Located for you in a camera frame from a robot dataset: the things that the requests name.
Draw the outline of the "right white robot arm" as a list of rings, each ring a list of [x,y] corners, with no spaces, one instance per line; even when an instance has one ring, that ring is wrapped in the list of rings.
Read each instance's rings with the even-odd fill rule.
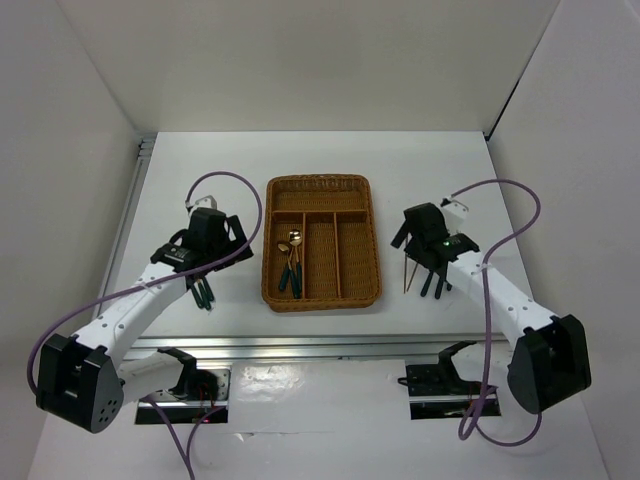
[[[491,324],[513,347],[509,390],[524,410],[541,413],[592,384],[584,326],[573,315],[560,317],[536,303],[490,266],[479,246],[458,230],[467,212],[450,200],[410,207],[391,246],[428,271],[421,296],[435,283],[436,299],[455,288],[490,307]]]

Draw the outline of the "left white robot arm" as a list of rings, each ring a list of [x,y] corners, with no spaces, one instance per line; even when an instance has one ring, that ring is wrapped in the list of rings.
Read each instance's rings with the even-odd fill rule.
[[[125,356],[144,331],[174,302],[189,295],[211,311],[215,296],[207,274],[251,258],[237,216],[208,207],[192,211],[187,228],[156,250],[136,283],[101,315],[69,336],[42,345],[35,385],[38,408],[90,433],[104,431],[121,408],[157,391],[186,399],[215,382],[196,359],[162,347],[135,361]]]

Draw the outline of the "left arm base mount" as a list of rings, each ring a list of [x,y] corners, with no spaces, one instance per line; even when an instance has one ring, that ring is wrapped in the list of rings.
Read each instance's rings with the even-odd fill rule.
[[[169,389],[156,390],[139,400],[135,423],[161,424],[163,420],[153,406],[155,403],[172,424],[226,424],[228,422],[229,369],[206,370],[197,366],[197,359],[176,348],[160,348],[157,353],[180,362],[177,384]]]

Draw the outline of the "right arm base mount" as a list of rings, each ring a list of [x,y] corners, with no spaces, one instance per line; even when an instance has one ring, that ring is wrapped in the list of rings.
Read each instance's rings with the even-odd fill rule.
[[[435,364],[413,364],[397,383],[407,389],[412,420],[461,419],[478,398],[480,383],[460,378],[452,357],[474,342],[462,341],[438,353]]]

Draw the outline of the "large gold spoon green handle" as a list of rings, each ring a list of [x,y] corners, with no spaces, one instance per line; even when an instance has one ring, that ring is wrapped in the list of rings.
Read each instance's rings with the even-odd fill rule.
[[[300,299],[302,297],[302,265],[300,258],[300,249],[299,247],[302,244],[302,233],[300,230],[293,229],[289,233],[289,242],[293,247],[293,258],[294,258],[294,272],[295,272],[295,297]]]

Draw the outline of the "small gold spoon green handle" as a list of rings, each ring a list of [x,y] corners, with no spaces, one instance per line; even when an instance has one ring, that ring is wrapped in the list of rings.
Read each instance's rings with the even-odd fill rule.
[[[277,248],[280,252],[284,253],[286,256],[286,261],[283,267],[283,271],[279,281],[279,291],[284,292],[287,289],[288,282],[290,281],[291,272],[292,272],[292,246],[286,241],[278,241]]]

